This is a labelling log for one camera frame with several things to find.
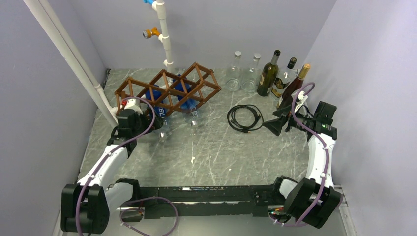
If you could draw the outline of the dark bottle gold foil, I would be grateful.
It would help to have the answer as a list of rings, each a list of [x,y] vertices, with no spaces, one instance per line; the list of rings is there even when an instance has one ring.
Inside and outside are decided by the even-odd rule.
[[[292,102],[292,93],[303,85],[304,79],[310,70],[311,65],[306,63],[303,65],[302,69],[300,70],[298,76],[287,86],[286,90],[284,91],[283,95],[281,96],[280,100],[277,104],[277,110],[281,110],[289,106]]]

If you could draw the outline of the blue labelled clear bottle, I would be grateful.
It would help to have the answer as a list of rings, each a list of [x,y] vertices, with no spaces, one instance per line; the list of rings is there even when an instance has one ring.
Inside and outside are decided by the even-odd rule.
[[[153,90],[153,97],[155,100],[159,99],[161,97],[161,94],[162,94],[161,92],[157,90]],[[148,100],[151,100],[150,90],[145,93],[145,98]],[[154,110],[155,110],[155,113],[163,120],[162,127],[157,130],[154,130],[154,133],[157,134],[160,139],[165,139],[167,138],[168,132],[170,131],[169,124],[167,121],[167,116],[166,116],[167,109],[162,108],[160,106],[156,106],[154,107]]]

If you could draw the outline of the clear bottle black cap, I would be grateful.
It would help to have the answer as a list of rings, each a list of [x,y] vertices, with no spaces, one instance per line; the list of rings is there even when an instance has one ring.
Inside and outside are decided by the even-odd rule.
[[[278,100],[284,93],[286,87],[295,79],[296,70],[294,70],[294,66],[296,62],[297,58],[291,57],[287,66],[279,70],[271,89],[271,97],[274,100]]]

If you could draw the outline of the olive green bottle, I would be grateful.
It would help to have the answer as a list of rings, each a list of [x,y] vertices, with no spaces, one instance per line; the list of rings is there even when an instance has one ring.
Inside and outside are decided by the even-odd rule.
[[[281,51],[275,50],[271,61],[264,66],[260,74],[259,83],[258,83],[257,90],[256,90],[258,95],[268,96],[270,94],[272,85],[279,72],[277,61],[280,55],[281,55]]]

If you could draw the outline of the clear glass bottle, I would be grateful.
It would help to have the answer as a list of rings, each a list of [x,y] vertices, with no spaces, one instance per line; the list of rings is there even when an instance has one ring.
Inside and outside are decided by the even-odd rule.
[[[241,51],[235,51],[234,59],[226,71],[225,87],[229,91],[237,91],[240,89],[240,59]]]
[[[252,60],[244,68],[241,75],[241,89],[245,92],[251,93],[256,90],[256,82],[259,76],[259,61],[261,55],[254,53]]]

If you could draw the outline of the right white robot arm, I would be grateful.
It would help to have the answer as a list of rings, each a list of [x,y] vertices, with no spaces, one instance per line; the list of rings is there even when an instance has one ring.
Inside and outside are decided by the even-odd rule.
[[[276,119],[263,123],[274,135],[291,128],[307,133],[309,160],[306,177],[299,182],[281,176],[273,185],[271,198],[284,203],[283,213],[302,223],[321,228],[339,206],[341,194],[334,189],[331,174],[332,152],[337,140],[337,128],[332,126],[337,107],[319,102],[314,115],[292,114],[290,106],[274,111]]]

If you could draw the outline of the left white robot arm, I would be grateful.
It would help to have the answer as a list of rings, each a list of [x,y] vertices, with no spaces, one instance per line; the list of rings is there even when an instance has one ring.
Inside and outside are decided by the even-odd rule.
[[[118,115],[105,150],[91,170],[77,183],[67,184],[61,193],[60,228],[64,232],[101,234],[110,214],[123,203],[136,206],[141,200],[137,180],[118,180],[113,190],[107,190],[118,169],[130,157],[137,139],[160,129],[165,119],[147,108],[146,114],[124,109]]]

